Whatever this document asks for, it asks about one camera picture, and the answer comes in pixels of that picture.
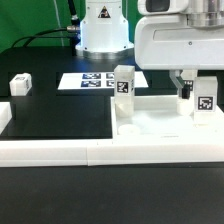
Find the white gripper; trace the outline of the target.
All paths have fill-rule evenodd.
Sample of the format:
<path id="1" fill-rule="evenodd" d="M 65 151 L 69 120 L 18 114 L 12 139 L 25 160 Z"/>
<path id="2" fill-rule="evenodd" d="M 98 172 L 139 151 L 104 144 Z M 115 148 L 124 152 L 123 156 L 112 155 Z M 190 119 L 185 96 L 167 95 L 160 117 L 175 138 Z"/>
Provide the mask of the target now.
<path id="1" fill-rule="evenodd" d="M 135 61 L 143 70 L 170 70 L 178 97 L 193 81 L 182 70 L 224 70 L 224 28 L 192 28 L 184 15 L 145 16 L 135 29 Z"/>

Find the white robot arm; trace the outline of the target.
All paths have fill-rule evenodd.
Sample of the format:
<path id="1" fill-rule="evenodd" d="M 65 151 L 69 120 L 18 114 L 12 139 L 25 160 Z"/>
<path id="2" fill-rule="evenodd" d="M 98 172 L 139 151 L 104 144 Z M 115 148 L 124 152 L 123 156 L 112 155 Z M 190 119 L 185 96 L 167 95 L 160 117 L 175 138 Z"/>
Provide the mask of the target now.
<path id="1" fill-rule="evenodd" d="M 224 0 L 137 0 L 143 16 L 129 41 L 122 0 L 85 0 L 77 53 L 114 57 L 132 49 L 143 70 L 224 70 Z"/>

